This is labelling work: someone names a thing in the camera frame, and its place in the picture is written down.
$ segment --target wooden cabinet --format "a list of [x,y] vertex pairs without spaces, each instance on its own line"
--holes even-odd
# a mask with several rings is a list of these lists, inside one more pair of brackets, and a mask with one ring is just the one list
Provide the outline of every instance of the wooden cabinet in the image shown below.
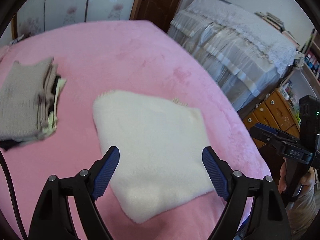
[[[277,89],[242,121],[248,130],[257,122],[260,122],[273,128],[286,131],[295,137],[299,138],[300,136],[299,123],[292,115],[289,104]],[[254,142],[258,148],[265,145],[263,142],[255,139]]]

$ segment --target gray knit fabric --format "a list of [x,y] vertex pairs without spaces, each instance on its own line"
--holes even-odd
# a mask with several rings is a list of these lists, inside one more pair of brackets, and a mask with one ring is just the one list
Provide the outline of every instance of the gray knit fabric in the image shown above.
[[36,136],[48,126],[48,107],[57,66],[48,58],[35,65],[15,62],[0,90],[0,140]]

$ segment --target white folded garment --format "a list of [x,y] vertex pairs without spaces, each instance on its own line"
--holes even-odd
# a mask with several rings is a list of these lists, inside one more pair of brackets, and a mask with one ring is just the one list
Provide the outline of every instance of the white folded garment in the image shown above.
[[113,91],[94,102],[93,118],[102,155],[110,146],[120,150],[110,185],[134,222],[214,190],[202,163],[210,143],[199,109]]

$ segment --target human hand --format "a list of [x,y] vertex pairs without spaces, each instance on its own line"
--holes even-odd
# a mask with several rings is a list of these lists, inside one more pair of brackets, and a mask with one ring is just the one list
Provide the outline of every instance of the human hand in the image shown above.
[[[279,185],[278,185],[278,191],[280,194],[283,191],[285,191],[287,188],[287,183],[285,181],[286,174],[287,174],[287,169],[286,169],[285,162],[284,162],[281,166],[281,169],[280,169],[280,180],[279,180]],[[316,183],[316,179],[315,179],[315,171],[312,167],[310,167],[307,174],[301,178],[300,183],[303,185],[303,187],[300,191],[298,198],[303,197],[304,195],[309,193],[310,190],[313,190],[313,187]]]

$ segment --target pink bedspread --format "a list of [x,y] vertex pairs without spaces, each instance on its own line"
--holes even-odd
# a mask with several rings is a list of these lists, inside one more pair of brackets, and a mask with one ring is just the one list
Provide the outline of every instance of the pink bedspread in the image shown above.
[[[29,38],[4,56],[0,86],[15,60],[32,64],[49,56],[59,64],[58,73],[68,79],[58,104],[57,132],[42,142],[4,153],[27,232],[47,178],[51,174],[74,176],[101,158],[92,104],[99,94],[111,89],[178,97],[198,107],[212,148],[221,159],[246,176],[261,179],[270,174],[245,126],[212,78],[150,22],[77,24]],[[211,192],[140,225],[123,213],[110,187],[96,204],[115,240],[176,240],[207,239],[225,203]],[[74,202],[70,206],[78,237],[86,239]],[[2,170],[0,207],[19,232]]]

